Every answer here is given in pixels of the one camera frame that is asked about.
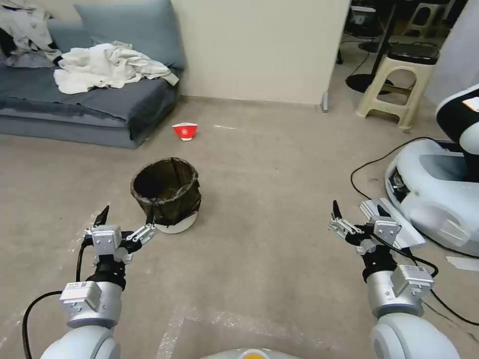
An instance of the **beige stool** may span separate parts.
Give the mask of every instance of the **beige stool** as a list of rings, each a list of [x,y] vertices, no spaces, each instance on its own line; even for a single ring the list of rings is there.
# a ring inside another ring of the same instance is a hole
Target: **beige stool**
[[[446,11],[447,3],[446,4],[434,4],[434,3],[420,3],[418,7],[416,8],[416,11],[414,11],[413,16],[409,20],[408,25],[404,29],[403,35],[408,35],[411,33],[411,31],[417,31],[419,33],[419,37],[424,37],[426,36],[429,31],[432,28],[438,27],[439,24],[439,17],[441,12],[444,15],[444,12]],[[423,9],[429,9],[429,15],[424,24],[418,24],[416,22],[416,17],[420,11],[423,11]]]
[[[414,120],[414,113],[426,90],[438,57],[438,50],[433,47],[409,44],[392,46],[387,57],[381,62],[373,82],[361,99],[356,114],[363,118],[371,110],[394,114],[399,116],[399,128],[403,131],[410,130]],[[388,76],[396,70],[406,70],[414,73],[416,82],[412,89],[386,84]],[[378,95],[381,91],[400,93],[408,96],[408,100],[405,105],[381,101],[378,100]]]

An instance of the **sofa cushion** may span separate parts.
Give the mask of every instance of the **sofa cushion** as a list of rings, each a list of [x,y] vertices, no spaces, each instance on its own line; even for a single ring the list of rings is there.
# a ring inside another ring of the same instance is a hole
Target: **sofa cushion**
[[[69,52],[73,47],[87,48],[93,46],[90,34],[85,31],[81,22],[62,22],[48,20],[48,30],[61,52]]]
[[[121,41],[166,66],[185,68],[175,13],[170,0],[140,3],[75,4],[95,44]]]

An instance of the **crumpled red cup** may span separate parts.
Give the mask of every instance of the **crumpled red cup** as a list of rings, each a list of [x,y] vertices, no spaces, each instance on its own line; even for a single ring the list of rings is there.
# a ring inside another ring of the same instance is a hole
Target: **crumpled red cup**
[[[182,122],[172,126],[176,134],[183,141],[191,141],[195,136],[196,129],[198,128],[197,124],[192,124],[189,122]]]

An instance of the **trash bin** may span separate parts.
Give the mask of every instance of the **trash bin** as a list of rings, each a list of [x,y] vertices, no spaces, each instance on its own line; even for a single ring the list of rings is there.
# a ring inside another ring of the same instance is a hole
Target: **trash bin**
[[[155,223],[165,233],[179,233],[196,220],[201,204],[198,172],[187,161],[171,157],[142,168],[130,191],[144,213],[153,207]]]

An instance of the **black stand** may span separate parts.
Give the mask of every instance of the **black stand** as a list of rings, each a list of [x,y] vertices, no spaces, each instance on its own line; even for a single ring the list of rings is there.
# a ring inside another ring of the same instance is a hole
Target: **black stand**
[[[374,62],[373,70],[370,74],[357,74],[351,75],[346,79],[346,85],[358,92],[366,92],[369,85],[376,77],[376,73],[378,72],[379,65],[381,64],[381,60],[383,59],[384,54],[388,50],[389,47],[389,38],[393,34],[394,27],[396,26],[396,19],[397,19],[397,5],[400,0],[396,0],[394,2],[393,8],[391,10],[391,15],[389,16],[388,26],[386,28],[386,32],[384,33],[383,38],[381,39],[378,56],[376,61]],[[389,80],[386,81],[388,85],[393,85],[393,83]],[[380,92],[381,95],[387,94],[387,91]]]

